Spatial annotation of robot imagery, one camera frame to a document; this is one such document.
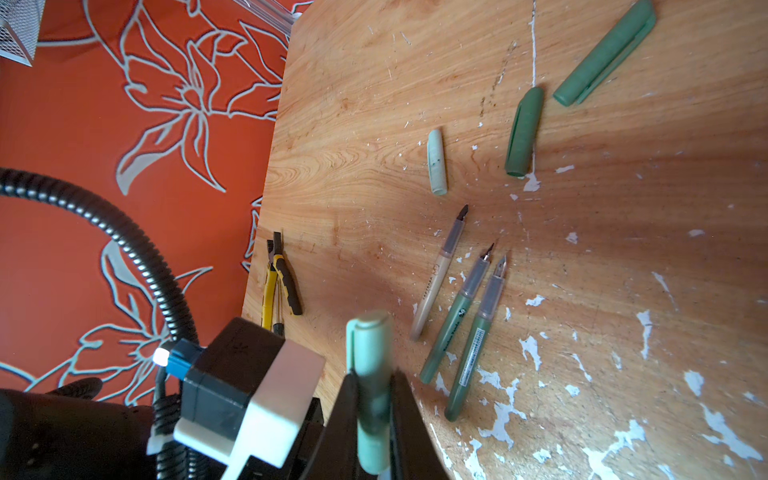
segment black cable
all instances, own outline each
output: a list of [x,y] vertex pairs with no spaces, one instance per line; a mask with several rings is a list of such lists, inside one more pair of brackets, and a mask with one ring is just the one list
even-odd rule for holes
[[67,385],[60,386],[56,390],[48,392],[49,395],[68,396],[73,399],[92,400],[101,391],[104,383],[100,378],[89,376],[84,379],[75,380]]
[[69,182],[12,168],[0,168],[0,196],[54,205],[102,229],[141,272],[157,300],[171,338],[199,344],[187,301],[167,263],[144,231],[115,205]]
[[[171,339],[174,342],[186,339],[199,345],[189,306],[170,268],[144,231],[115,205],[69,182],[2,167],[0,196],[25,198],[54,205],[69,210],[100,228],[136,265],[157,301]],[[164,396],[163,392],[154,403],[154,409],[156,431],[172,434],[173,426],[180,415],[180,396]],[[207,470],[201,468],[201,462],[196,456],[193,464],[188,465],[187,448],[175,441],[168,442],[157,454],[157,478],[205,478]]]

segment wooden table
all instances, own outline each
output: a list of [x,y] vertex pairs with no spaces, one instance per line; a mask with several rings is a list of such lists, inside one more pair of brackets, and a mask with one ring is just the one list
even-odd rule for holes
[[[630,4],[318,0],[296,24],[243,314],[260,318],[265,240],[281,230],[306,310],[287,335],[327,358],[326,412],[346,321],[392,311],[396,362],[414,376],[459,277],[495,241],[511,268],[485,382],[475,374],[449,423],[444,394],[413,379],[451,477],[768,476],[755,459],[768,455],[768,3],[657,1],[656,28],[610,81],[557,104],[551,93]],[[526,191],[503,163],[532,79],[548,96],[541,184]],[[444,197],[425,164],[437,127]],[[413,306],[464,203],[459,280],[412,343]],[[457,365],[441,365],[448,388]]]

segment peeling white paint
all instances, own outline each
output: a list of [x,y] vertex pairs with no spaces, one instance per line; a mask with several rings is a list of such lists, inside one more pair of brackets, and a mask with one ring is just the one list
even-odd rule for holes
[[651,272],[654,275],[654,278],[658,283],[661,283],[661,287],[664,289],[665,292],[667,292],[667,295],[670,297],[670,300],[672,301],[672,306],[674,307],[676,312],[679,312],[680,309],[677,308],[677,302],[674,301],[674,297],[672,296],[672,292],[670,292],[670,288],[667,286],[667,282],[664,281],[664,277],[659,275],[656,272]]
[[576,355],[575,353],[572,353],[571,357],[578,362],[578,368],[584,373],[584,378],[586,378],[587,381],[591,382],[592,375],[587,373],[587,370],[584,370],[584,364],[581,363],[581,359],[578,358],[578,355]]
[[632,452],[634,452],[634,445],[632,444],[633,440],[641,440],[645,442],[645,431],[643,430],[643,427],[641,427],[640,424],[637,423],[637,421],[634,419],[629,421],[628,431],[614,432],[614,436],[617,438],[617,441],[612,443],[611,446],[608,447],[608,450],[605,450],[604,452],[587,448],[581,449],[581,451],[587,455],[589,467],[592,469],[592,473],[589,475],[589,478],[597,475],[602,480],[620,480],[619,477],[614,473],[613,469],[607,465],[604,465],[603,461],[606,459],[606,457],[608,457],[608,455],[611,453],[618,453],[624,447],[627,447],[632,450]]
[[[492,378],[493,381],[498,379],[498,374],[496,373],[496,377]],[[485,377],[480,380],[480,383],[484,382]],[[528,416],[517,410],[515,408],[515,392],[518,391],[518,384],[520,383],[520,379],[515,379],[512,384],[503,389],[501,385],[496,386],[496,384],[491,383],[493,386],[495,386],[497,389],[505,390],[507,392],[507,397],[509,397],[509,403],[504,404],[501,402],[496,402],[494,404],[494,411],[496,412],[496,420],[493,422],[493,428],[490,430],[484,430],[484,429],[478,429],[478,432],[480,433],[480,436],[484,439],[492,436],[493,438],[497,439],[500,442],[506,442],[507,443],[507,450],[511,449],[512,446],[515,444],[515,440],[512,440],[512,438],[507,433],[506,425],[509,423],[509,416],[510,414],[514,413],[515,415],[519,416],[523,420],[528,420]]]
[[464,466],[469,470],[473,480],[486,480],[485,471],[478,460],[478,450],[482,447],[482,443],[472,439],[469,441],[469,445],[472,445],[472,453],[469,454],[469,458],[464,462]]
[[750,402],[756,403],[757,405],[760,405],[760,406],[765,406],[766,405],[765,403],[763,403],[762,400],[758,399],[755,396],[755,394],[752,393],[752,392],[744,392],[743,395],[744,395],[744,398],[749,400]]
[[614,359],[616,370],[621,370],[621,357],[616,352],[611,352],[611,358]]
[[435,381],[435,390],[438,392],[442,392],[442,394],[445,396],[451,395],[451,393],[445,387],[445,382],[442,380],[442,375],[440,375],[440,372],[437,372],[437,380]]
[[538,356],[538,343],[536,343],[536,339],[532,336],[528,336],[525,341],[520,340],[520,345],[523,347],[523,358],[527,360],[528,355],[525,353],[530,353],[533,363],[536,366],[536,370],[538,371],[538,368],[541,366],[541,357]]
[[526,182],[525,186],[523,187],[524,192],[535,192],[539,188],[541,188],[541,182],[536,180],[536,174],[531,172],[528,175],[525,175],[526,178],[528,178],[528,182]]
[[754,458],[758,462],[763,461],[763,456],[757,450],[742,442],[739,437],[733,433],[733,430],[731,430],[728,425],[726,425],[725,418],[723,417],[722,413],[711,412],[703,403],[700,403],[699,405],[701,405],[701,408],[704,410],[704,419],[707,420],[707,425],[709,425],[712,430],[722,435],[721,437],[717,437],[715,435],[702,434],[705,439],[709,440],[715,445],[720,443],[728,445],[728,448],[731,452],[735,453],[741,458],[744,458],[745,460]]
[[440,445],[440,439],[437,436],[437,432],[435,432],[435,426],[430,423],[429,428],[432,429],[432,434],[435,436],[435,442],[437,443],[437,448],[442,453],[442,462],[445,464],[445,467],[448,470],[450,470],[451,468],[453,468],[453,462],[451,462],[451,458],[445,452],[445,449],[442,447],[442,445]]
[[650,338],[650,331],[654,328],[654,324],[650,322],[650,310],[640,312],[636,317],[643,324],[643,349],[640,353],[644,360],[648,360],[648,339]]
[[525,305],[530,306],[539,306],[541,305],[541,302],[545,301],[547,299],[546,296],[536,295],[536,298],[529,298],[525,301]]
[[688,384],[688,388],[696,396],[701,396],[701,387],[704,385],[704,377],[699,372],[692,372],[688,370],[685,372],[685,383]]
[[533,452],[533,458],[536,458],[539,463],[544,463],[552,458],[552,455],[549,453],[549,450],[541,449],[538,452]]
[[674,475],[672,475],[672,469],[669,465],[656,465],[659,470],[664,472],[664,474],[667,476],[669,480],[674,480]]

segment pen cap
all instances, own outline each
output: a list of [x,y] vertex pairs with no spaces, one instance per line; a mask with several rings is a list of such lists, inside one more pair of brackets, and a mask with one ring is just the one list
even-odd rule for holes
[[512,124],[512,133],[509,135],[507,161],[504,164],[507,175],[524,177],[528,173],[543,105],[544,90],[541,87],[528,90],[520,100],[515,122]]
[[445,153],[442,149],[442,134],[435,129],[429,132],[427,140],[427,167],[429,168],[429,186],[435,195],[448,193],[448,181],[445,179]]
[[485,272],[488,271],[490,265],[491,262],[485,260],[483,257],[478,259],[475,266],[472,267],[472,271],[469,272],[469,276],[464,282],[464,285],[462,285],[462,295],[469,298],[475,298],[475,294],[480,288],[480,283],[482,283],[482,277],[485,276]]
[[346,365],[358,376],[357,455],[377,475],[389,467],[389,384],[392,321],[387,312],[367,313],[346,324]]
[[580,104],[632,53],[654,25],[654,4],[651,0],[637,0],[554,91],[554,99],[565,107],[574,101]]

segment floral wallpaper pattern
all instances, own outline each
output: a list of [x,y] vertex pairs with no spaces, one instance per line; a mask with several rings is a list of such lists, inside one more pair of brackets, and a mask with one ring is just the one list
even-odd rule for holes
[[[302,12],[311,3],[292,3],[286,7],[294,13]],[[13,116],[22,117],[24,112],[13,101],[0,98],[0,124],[4,126],[0,130],[0,165],[55,177],[61,177],[62,172],[75,175],[74,179],[65,180],[96,190],[119,207],[130,207],[127,211],[131,215],[133,212],[139,212],[139,217],[146,215],[146,222],[152,227],[147,229],[148,233],[175,273],[180,271],[180,264],[198,265],[186,268],[184,273],[178,274],[177,280],[190,301],[203,344],[210,342],[232,316],[211,313],[218,313],[219,309],[234,310],[233,306],[243,302],[270,149],[269,141],[265,139],[271,140],[277,115],[288,40],[249,12],[224,0],[82,0],[79,4],[62,2],[54,7],[49,2],[41,27],[39,47],[42,48],[38,49],[33,69],[23,71],[20,70],[23,67],[0,60],[0,91],[8,98],[11,94],[41,94],[57,81],[62,81],[62,72],[75,78],[75,84],[88,83],[89,80],[84,78],[99,74],[91,70],[98,65],[106,72],[102,75],[109,81],[90,85],[103,87],[106,101],[103,98],[95,100],[95,94],[91,99],[91,94],[85,90],[79,93],[78,104],[101,102],[108,107],[120,104],[122,96],[133,105],[133,111],[128,106],[123,107],[126,118],[124,121],[118,118],[115,124],[119,128],[113,129],[113,132],[118,131],[115,136],[123,138],[124,150],[121,151],[118,141],[105,141],[105,145],[96,147],[98,141],[93,140],[92,149],[99,154],[108,152],[108,158],[112,159],[114,176],[109,178],[106,175],[94,177],[90,171],[83,173],[89,170],[86,165],[89,161],[74,155],[53,167],[49,155],[55,155],[67,141],[32,148],[29,158],[34,160],[19,159],[19,152],[26,154],[30,149],[28,145],[19,145],[14,151],[13,145],[19,135],[32,136],[35,130],[34,135],[41,134],[46,138],[48,132],[35,125],[34,120],[38,117],[31,118],[27,126],[10,124],[12,128],[5,128]],[[66,118],[67,106],[63,105],[64,101],[61,103],[57,105],[53,101],[40,111],[57,111]],[[114,107],[114,116],[120,114],[119,110]],[[100,130],[100,119],[103,121],[100,114],[98,118],[87,116],[79,127],[95,133]],[[66,123],[57,127],[67,128]],[[261,141],[249,139],[248,132],[253,129],[262,134]],[[109,131],[101,133],[107,137],[111,135]],[[134,138],[133,143],[126,142],[128,137]],[[3,147],[3,140],[11,146]],[[78,145],[77,151],[82,152],[83,157],[90,157],[89,144]],[[259,154],[251,155],[251,148]],[[168,164],[164,170],[159,167],[162,164]],[[179,169],[186,169],[191,175],[183,175],[183,170]],[[253,174],[253,179],[248,178],[249,173]],[[77,175],[86,176],[86,181],[78,181]],[[237,184],[231,187],[231,192],[227,178],[229,183]],[[189,195],[189,204],[184,205],[183,201],[179,204],[179,195],[172,195],[170,191],[166,194],[158,190],[157,185],[168,186],[168,190],[177,189],[175,193],[181,193],[182,198]],[[248,204],[241,201],[244,197],[256,200]],[[9,229],[19,232],[18,236],[0,243],[2,261],[23,256],[23,250],[31,248],[27,246],[29,238],[39,237],[42,230],[28,227],[26,220],[29,216],[39,215],[37,220],[44,223],[43,216],[50,213],[43,209],[50,207],[11,205],[9,199],[0,199],[0,202],[0,220],[10,225]],[[15,209],[24,211],[17,214]],[[243,254],[242,247],[235,247],[236,244],[229,240],[235,230],[230,228],[231,222],[225,224],[222,221],[220,227],[216,222],[225,213],[231,217],[233,211],[245,219],[248,210],[250,225],[242,222],[241,245],[247,245]],[[76,228],[77,219],[70,217],[61,220],[56,217],[62,225],[62,237],[81,235],[81,230],[84,231],[84,228]],[[144,219],[134,219],[144,227]],[[184,220],[192,224],[185,225]],[[158,231],[161,234],[156,238],[153,233]],[[246,243],[248,231],[250,236]],[[219,248],[224,239],[232,245],[231,248]],[[174,242],[183,244],[179,246],[182,251],[169,254],[169,250],[174,249]],[[81,282],[83,287],[90,285],[94,289],[98,281],[94,280],[95,275],[106,283],[107,289],[101,288],[104,295],[86,289],[87,299],[72,300],[74,305],[69,316],[61,312],[65,310],[61,305],[70,303],[71,296],[62,294],[58,305],[48,305],[49,300],[54,302],[55,293],[49,296],[41,286],[37,292],[39,305],[22,304],[24,300],[19,298],[20,295],[14,295],[13,289],[2,289],[0,285],[0,301],[10,306],[0,313],[4,323],[9,325],[9,334],[0,339],[0,387],[44,392],[79,376],[99,376],[104,380],[99,400],[122,402],[128,406],[148,402],[154,387],[152,353],[167,338],[167,331],[141,275],[133,269],[118,245],[111,241],[104,244],[104,240],[101,245],[101,251],[86,249],[81,255],[82,258],[98,257],[98,272],[92,268],[94,265],[81,268],[84,262],[62,272],[57,268],[56,259],[32,260],[45,272],[44,278],[53,283],[59,276],[61,282]],[[215,252],[217,261],[225,255],[231,257],[232,264],[229,261],[208,263],[211,261],[208,252]],[[239,273],[232,268],[238,257]],[[26,269],[14,268],[12,259],[9,263],[11,268],[6,270],[6,276],[12,280],[8,282],[21,278],[21,284],[27,285],[21,296],[28,293],[30,286],[46,283],[39,277],[27,279]],[[222,269],[226,277],[206,283],[207,277],[215,276]],[[200,302],[197,304],[201,307],[196,308],[198,296]],[[45,315],[40,320],[41,315],[34,315],[30,310],[53,312],[57,318],[46,323]],[[92,319],[83,320],[86,316]],[[216,317],[215,321],[210,319],[212,316]],[[62,335],[56,336],[57,331],[63,332]],[[50,352],[30,351],[33,346],[46,343],[58,348],[52,348]],[[57,351],[66,349],[74,352],[69,357],[56,358]]]

